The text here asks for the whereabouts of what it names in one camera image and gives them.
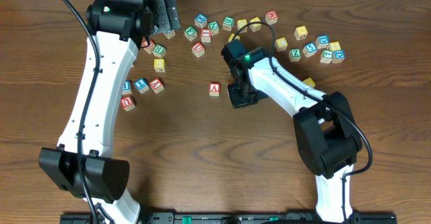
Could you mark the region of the red A block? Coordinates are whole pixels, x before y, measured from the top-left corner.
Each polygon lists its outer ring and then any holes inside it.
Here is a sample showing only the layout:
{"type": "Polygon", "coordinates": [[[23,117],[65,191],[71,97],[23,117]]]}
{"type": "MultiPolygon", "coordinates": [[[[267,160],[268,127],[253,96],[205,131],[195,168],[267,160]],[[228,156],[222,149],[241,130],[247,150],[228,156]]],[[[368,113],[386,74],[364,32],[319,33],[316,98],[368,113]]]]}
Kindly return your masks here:
{"type": "Polygon", "coordinates": [[[220,95],[220,84],[210,83],[209,84],[209,95],[218,97],[220,95]]]}

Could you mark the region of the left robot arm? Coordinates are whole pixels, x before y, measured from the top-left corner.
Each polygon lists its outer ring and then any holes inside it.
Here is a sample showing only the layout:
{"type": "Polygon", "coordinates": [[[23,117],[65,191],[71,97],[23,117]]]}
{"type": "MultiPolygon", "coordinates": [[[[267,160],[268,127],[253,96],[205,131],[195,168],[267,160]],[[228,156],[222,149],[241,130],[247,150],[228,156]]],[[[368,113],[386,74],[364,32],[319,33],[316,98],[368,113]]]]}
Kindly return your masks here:
{"type": "Polygon", "coordinates": [[[88,37],[84,73],[57,146],[42,148],[38,163],[61,190],[87,201],[90,215],[76,223],[138,223],[130,165],[113,158],[114,126],[140,49],[152,35],[180,28],[176,0],[95,0],[78,21],[88,37]]]}

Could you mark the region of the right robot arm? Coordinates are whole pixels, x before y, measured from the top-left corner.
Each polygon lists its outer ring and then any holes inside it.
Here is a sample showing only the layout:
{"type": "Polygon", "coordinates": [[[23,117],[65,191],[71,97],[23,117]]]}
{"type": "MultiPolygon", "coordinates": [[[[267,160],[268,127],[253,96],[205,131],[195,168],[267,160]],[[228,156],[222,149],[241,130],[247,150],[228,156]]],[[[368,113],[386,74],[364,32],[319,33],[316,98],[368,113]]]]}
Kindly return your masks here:
{"type": "Polygon", "coordinates": [[[316,178],[317,215],[326,222],[347,220],[353,213],[350,182],[342,178],[352,172],[362,142],[345,96],[307,86],[262,47],[249,51],[234,40],[223,47],[221,56],[234,78],[228,85],[233,107],[265,98],[281,106],[293,119],[300,157],[316,178]]]}

